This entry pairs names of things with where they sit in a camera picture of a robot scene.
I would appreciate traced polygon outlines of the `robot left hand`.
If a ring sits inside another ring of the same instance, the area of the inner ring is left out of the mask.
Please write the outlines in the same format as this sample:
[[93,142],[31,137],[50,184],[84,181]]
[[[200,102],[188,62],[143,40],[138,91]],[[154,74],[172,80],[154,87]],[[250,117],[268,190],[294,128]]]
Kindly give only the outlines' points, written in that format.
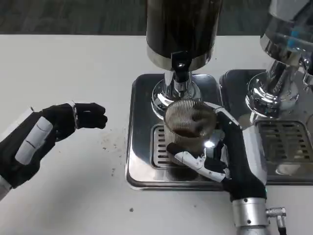
[[105,112],[96,103],[65,103],[39,112],[28,108],[0,137],[1,193],[29,181],[55,144],[76,130],[104,129],[108,121]]

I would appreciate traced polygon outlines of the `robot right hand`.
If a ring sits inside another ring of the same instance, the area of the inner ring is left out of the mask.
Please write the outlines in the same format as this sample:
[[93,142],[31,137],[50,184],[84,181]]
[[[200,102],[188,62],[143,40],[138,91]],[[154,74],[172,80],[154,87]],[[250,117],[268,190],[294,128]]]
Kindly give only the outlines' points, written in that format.
[[[171,159],[218,182],[231,200],[267,198],[266,182],[249,166],[243,130],[222,106],[192,99],[170,104],[164,115],[166,151]],[[205,156],[205,144],[214,129],[224,133],[227,162]]]

